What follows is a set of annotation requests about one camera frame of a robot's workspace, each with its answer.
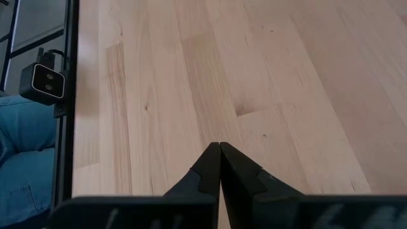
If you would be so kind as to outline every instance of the denim pocket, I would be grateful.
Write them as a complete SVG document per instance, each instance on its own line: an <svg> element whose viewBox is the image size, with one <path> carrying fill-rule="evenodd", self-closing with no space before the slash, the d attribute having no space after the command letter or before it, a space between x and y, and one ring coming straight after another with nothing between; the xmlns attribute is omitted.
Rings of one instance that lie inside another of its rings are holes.
<svg viewBox="0 0 407 229"><path fill-rule="evenodd" d="M29 185L0 194L0 227L18 223L39 213Z"/></svg>

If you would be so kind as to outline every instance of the blue jeans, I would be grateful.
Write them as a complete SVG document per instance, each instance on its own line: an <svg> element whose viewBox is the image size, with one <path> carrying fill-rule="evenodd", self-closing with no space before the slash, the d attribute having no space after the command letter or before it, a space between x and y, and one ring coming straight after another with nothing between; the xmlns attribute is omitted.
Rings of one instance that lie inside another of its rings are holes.
<svg viewBox="0 0 407 229"><path fill-rule="evenodd" d="M49 209L55 133L53 106L0 97L0 227Z"/></svg>

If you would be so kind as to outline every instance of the webcam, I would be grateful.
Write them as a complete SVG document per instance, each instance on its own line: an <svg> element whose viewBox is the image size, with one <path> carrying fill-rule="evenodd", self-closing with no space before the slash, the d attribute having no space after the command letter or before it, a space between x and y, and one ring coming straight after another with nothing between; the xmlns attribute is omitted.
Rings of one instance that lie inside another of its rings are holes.
<svg viewBox="0 0 407 229"><path fill-rule="evenodd" d="M37 61L22 70L19 88L22 97L48 106L64 100L66 76L53 70L53 51L44 53L44 49L40 48Z"/></svg>

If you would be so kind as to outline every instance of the wooden tabletop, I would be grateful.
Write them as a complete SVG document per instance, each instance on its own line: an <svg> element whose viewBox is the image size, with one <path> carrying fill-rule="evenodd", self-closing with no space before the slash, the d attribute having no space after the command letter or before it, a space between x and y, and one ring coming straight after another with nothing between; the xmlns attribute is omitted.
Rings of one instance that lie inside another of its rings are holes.
<svg viewBox="0 0 407 229"><path fill-rule="evenodd" d="M407 193L405 15L405 0L80 1L74 195L162 195L212 141L304 193Z"/></svg>

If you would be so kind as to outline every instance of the camera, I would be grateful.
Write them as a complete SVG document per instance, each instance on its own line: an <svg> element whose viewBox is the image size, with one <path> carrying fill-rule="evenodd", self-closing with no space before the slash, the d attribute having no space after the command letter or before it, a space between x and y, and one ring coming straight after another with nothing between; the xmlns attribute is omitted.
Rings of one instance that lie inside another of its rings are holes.
<svg viewBox="0 0 407 229"><path fill-rule="evenodd" d="M64 100L66 76L53 70L55 56L39 49L37 62L21 72L19 94L32 101L52 105Z"/></svg>

